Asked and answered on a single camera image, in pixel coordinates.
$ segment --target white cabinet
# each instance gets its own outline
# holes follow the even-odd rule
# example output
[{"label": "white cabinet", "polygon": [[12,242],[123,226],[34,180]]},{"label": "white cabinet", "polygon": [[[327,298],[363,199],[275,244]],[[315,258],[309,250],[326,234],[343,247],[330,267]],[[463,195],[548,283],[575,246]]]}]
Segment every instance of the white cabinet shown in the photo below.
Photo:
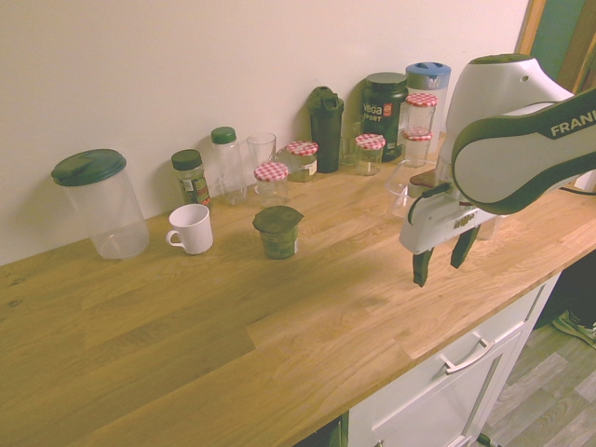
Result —
[{"label": "white cabinet", "polygon": [[463,447],[474,441],[557,277],[349,412],[348,447]]}]

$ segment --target white mug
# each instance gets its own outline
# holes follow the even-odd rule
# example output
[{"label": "white mug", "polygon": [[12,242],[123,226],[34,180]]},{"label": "white mug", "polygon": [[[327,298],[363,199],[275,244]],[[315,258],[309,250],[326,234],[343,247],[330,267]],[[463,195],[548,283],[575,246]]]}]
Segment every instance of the white mug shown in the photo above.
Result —
[{"label": "white mug", "polygon": [[[198,203],[184,205],[174,210],[169,216],[173,230],[166,235],[166,241],[172,247],[182,247],[188,254],[200,254],[213,245],[213,233],[209,208]],[[178,235],[180,242],[172,242]]]}]

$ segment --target mug handle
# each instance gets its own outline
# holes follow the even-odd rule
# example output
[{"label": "mug handle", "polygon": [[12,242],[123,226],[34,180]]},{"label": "mug handle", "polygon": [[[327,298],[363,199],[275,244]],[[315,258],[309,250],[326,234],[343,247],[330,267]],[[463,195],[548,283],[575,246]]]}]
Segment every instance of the mug handle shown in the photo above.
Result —
[{"label": "mug handle", "polygon": [[176,230],[170,230],[168,231],[168,233],[166,234],[166,242],[168,242],[172,247],[182,247],[184,248],[184,245],[181,242],[172,242],[171,238],[174,235],[178,235],[178,237],[180,237],[180,233],[177,232]]}]

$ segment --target red checkered lid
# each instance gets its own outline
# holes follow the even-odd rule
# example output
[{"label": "red checkered lid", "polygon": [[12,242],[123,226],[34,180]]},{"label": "red checkered lid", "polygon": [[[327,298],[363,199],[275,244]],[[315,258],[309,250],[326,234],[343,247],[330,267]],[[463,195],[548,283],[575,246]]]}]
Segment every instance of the red checkered lid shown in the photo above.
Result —
[{"label": "red checkered lid", "polygon": [[288,167],[277,161],[267,161],[254,170],[254,178],[261,182],[275,182],[288,177]]},{"label": "red checkered lid", "polygon": [[428,142],[432,140],[432,132],[421,134],[419,131],[416,131],[416,128],[404,131],[402,132],[402,135],[403,138],[411,142]]},{"label": "red checkered lid", "polygon": [[367,151],[375,151],[385,146],[385,138],[376,133],[365,133],[356,137],[356,144]]},{"label": "red checkered lid", "polygon": [[291,142],[288,144],[288,152],[294,156],[312,156],[316,154],[318,144],[315,142]]},{"label": "red checkered lid", "polygon": [[430,93],[413,93],[406,97],[406,102],[414,107],[433,107],[439,103],[439,98]]}]

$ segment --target green lid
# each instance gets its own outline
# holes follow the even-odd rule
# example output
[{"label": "green lid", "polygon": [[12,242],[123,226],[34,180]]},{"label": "green lid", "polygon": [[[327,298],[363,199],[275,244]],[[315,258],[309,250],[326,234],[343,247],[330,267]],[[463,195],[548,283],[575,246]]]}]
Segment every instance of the green lid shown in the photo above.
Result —
[{"label": "green lid", "polygon": [[228,144],[236,139],[234,128],[217,128],[211,131],[211,141],[215,144]]},{"label": "green lid", "polygon": [[296,226],[304,216],[294,208],[279,205],[265,208],[254,216],[252,225],[269,234],[285,233]]},{"label": "green lid", "polygon": [[344,102],[329,87],[315,88],[306,102],[311,115],[341,115],[344,112]]},{"label": "green lid", "polygon": [[82,186],[109,179],[127,165],[127,160],[112,149],[93,149],[69,156],[51,173],[61,186]]},{"label": "green lid", "polygon": [[374,73],[366,76],[366,87],[381,91],[394,91],[406,88],[408,78],[401,73]]},{"label": "green lid", "polygon": [[176,170],[191,170],[203,164],[197,149],[184,149],[171,156],[171,165]]}]

